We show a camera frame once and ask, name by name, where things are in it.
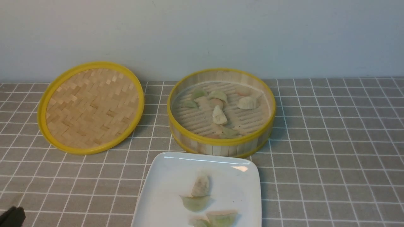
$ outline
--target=square plate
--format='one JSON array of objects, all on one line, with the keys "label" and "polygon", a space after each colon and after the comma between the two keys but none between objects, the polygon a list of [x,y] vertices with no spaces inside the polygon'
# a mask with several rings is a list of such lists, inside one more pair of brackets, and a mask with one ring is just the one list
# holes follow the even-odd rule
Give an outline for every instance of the square plate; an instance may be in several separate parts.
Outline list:
[{"label": "square plate", "polygon": [[[210,177],[212,202],[201,212],[188,211],[181,196],[191,196],[198,173]],[[261,226],[261,187],[257,167],[240,158],[180,152],[159,154],[151,164],[138,199],[132,227],[187,227],[206,213],[237,211],[233,227]]]}]

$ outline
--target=bamboo steamer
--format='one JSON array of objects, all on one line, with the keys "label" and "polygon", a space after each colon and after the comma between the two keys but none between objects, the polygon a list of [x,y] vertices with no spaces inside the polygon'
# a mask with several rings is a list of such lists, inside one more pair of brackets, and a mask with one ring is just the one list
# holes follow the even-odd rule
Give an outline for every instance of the bamboo steamer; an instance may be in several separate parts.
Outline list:
[{"label": "bamboo steamer", "polygon": [[[258,97],[258,107],[242,110],[236,94],[240,86],[249,88],[251,96]],[[234,139],[213,139],[221,134],[221,127],[212,122],[213,106],[207,97],[195,99],[197,109],[181,108],[184,100],[190,100],[196,88],[207,92],[221,90],[227,95],[224,105],[228,124],[226,127],[240,132]],[[274,125],[275,98],[269,87],[259,78],[235,69],[206,69],[195,72],[179,81],[168,96],[167,112],[173,138],[190,153],[244,158],[258,151],[267,142]]]},{"label": "bamboo steamer", "polygon": [[52,82],[38,106],[38,125],[56,148],[77,155],[102,152],[135,129],[144,109],[137,77],[112,62],[90,62]]}]

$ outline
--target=green dumpling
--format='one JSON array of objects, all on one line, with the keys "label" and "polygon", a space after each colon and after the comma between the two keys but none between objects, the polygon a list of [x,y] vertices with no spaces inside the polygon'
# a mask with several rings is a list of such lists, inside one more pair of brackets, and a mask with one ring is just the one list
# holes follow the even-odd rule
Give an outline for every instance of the green dumpling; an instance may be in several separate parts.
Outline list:
[{"label": "green dumpling", "polygon": [[192,212],[199,212],[205,209],[209,203],[210,196],[186,197],[180,196],[184,207]]},{"label": "green dumpling", "polygon": [[206,214],[212,227],[232,227],[236,221],[237,213]]}]

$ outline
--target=woven bamboo lid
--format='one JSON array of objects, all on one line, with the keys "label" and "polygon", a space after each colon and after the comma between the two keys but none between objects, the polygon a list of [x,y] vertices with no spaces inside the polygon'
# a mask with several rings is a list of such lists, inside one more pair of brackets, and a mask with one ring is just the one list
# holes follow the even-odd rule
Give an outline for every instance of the woven bamboo lid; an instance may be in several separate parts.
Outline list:
[{"label": "woven bamboo lid", "polygon": [[124,140],[143,108],[142,87],[129,69],[109,62],[86,63],[49,85],[38,108],[38,125],[55,147],[93,154]]}]

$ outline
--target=dumpling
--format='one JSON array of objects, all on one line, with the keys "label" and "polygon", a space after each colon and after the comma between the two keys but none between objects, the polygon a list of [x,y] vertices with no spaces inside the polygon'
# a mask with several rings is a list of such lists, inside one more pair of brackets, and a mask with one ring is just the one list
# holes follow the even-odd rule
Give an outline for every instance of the dumpling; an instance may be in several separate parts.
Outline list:
[{"label": "dumpling", "polygon": [[180,107],[198,108],[198,104],[193,100],[186,100],[181,103]]},{"label": "dumpling", "polygon": [[204,219],[192,219],[189,221],[189,225],[193,227],[211,227],[209,222]]},{"label": "dumpling", "polygon": [[236,88],[236,94],[241,95],[241,96],[249,96],[250,89],[246,86],[238,86]]},{"label": "dumpling", "polygon": [[210,196],[203,197],[186,197],[180,196],[184,207],[192,212],[199,212],[205,209],[209,203]]},{"label": "dumpling", "polygon": [[210,182],[209,177],[206,174],[200,174],[195,181],[192,188],[191,195],[194,197],[201,197],[209,195]]},{"label": "dumpling", "polygon": [[219,105],[215,106],[212,113],[213,123],[215,124],[227,124],[227,117],[223,113]]},{"label": "dumpling", "polygon": [[205,91],[205,90],[202,89],[202,88],[197,88],[197,89],[195,89],[194,92],[192,93],[191,99],[194,100],[194,99],[197,99],[197,98],[199,98],[199,97],[207,96],[207,95],[208,95],[208,92],[207,92],[207,91]]},{"label": "dumpling", "polygon": [[220,99],[227,103],[227,95],[221,90],[214,90],[208,95],[209,99]]},{"label": "dumpling", "polygon": [[255,109],[257,107],[257,99],[250,96],[243,97],[238,100],[237,107],[240,109]]},{"label": "dumpling", "polygon": [[231,227],[236,220],[237,213],[229,214],[206,214],[209,222],[214,227]]}]

